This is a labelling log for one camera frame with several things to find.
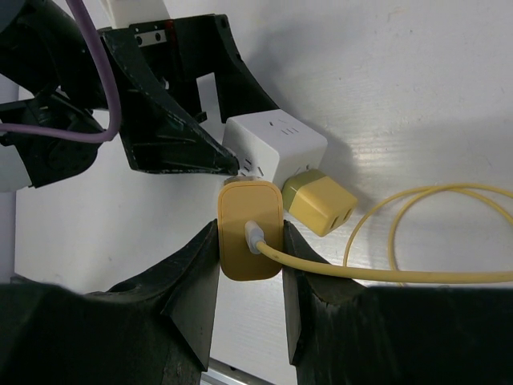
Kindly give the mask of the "small yellow charger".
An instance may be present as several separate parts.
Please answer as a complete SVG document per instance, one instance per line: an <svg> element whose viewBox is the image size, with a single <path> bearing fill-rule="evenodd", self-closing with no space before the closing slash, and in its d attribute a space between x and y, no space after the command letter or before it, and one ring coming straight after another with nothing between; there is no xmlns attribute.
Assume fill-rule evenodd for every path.
<svg viewBox="0 0 513 385"><path fill-rule="evenodd" d="M262 242L283 248L283 201L278 187L253 176L227 179L217 202L220 264L233 281L259 281L275 277L281 264L258 248Z"/></svg>

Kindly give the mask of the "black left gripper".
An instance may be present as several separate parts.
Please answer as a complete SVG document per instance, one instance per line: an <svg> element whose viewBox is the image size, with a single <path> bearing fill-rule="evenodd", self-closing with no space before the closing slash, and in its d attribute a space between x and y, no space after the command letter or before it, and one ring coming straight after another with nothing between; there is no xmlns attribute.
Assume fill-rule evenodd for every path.
<svg viewBox="0 0 513 385"><path fill-rule="evenodd" d="M68 6L1 3L1 74L33 95L1 106L2 188L77 176L118 132L136 171L235 176L236 157L168 94L133 32L98 33L83 2Z"/></svg>

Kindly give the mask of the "yellow dual USB charger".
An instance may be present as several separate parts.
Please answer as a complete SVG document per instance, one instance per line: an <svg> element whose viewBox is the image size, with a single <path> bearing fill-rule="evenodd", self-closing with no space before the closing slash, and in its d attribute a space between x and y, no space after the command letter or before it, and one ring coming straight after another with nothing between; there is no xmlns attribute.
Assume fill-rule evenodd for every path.
<svg viewBox="0 0 513 385"><path fill-rule="evenodd" d="M346 223L357 198L317 169L290 177L281 190L284 210L319 237Z"/></svg>

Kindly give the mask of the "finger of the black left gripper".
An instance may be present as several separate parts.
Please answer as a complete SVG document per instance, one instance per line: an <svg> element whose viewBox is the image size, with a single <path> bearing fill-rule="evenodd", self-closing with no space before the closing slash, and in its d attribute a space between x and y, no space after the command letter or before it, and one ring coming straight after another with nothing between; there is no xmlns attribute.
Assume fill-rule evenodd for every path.
<svg viewBox="0 0 513 385"><path fill-rule="evenodd" d="M222 122L279 108L244 63L227 15L177 18L173 25L183 77L196 80L214 74Z"/></svg>

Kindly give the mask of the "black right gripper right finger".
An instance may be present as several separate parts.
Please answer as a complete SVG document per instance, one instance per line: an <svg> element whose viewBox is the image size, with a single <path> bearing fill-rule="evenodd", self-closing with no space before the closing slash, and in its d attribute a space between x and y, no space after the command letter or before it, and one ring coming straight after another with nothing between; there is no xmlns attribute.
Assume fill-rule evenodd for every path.
<svg viewBox="0 0 513 385"><path fill-rule="evenodd" d="M512 292L363 286L282 270L300 384L509 384Z"/></svg>

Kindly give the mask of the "white cube socket adapter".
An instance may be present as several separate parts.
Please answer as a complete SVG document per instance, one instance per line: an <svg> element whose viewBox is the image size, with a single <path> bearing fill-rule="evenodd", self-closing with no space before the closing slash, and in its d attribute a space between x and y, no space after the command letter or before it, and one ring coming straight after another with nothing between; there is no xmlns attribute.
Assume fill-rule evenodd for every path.
<svg viewBox="0 0 513 385"><path fill-rule="evenodd" d="M318 168L327 139L277 109L228 118L222 144L237 158L241 176L282 188L292 176Z"/></svg>

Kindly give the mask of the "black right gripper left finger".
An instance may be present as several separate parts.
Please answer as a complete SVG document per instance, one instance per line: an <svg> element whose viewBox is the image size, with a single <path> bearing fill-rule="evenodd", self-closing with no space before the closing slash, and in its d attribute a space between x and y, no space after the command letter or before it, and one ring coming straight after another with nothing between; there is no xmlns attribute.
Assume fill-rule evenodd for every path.
<svg viewBox="0 0 513 385"><path fill-rule="evenodd" d="M1 287L4 384L197 384L220 275L217 223L107 291L16 277Z"/></svg>

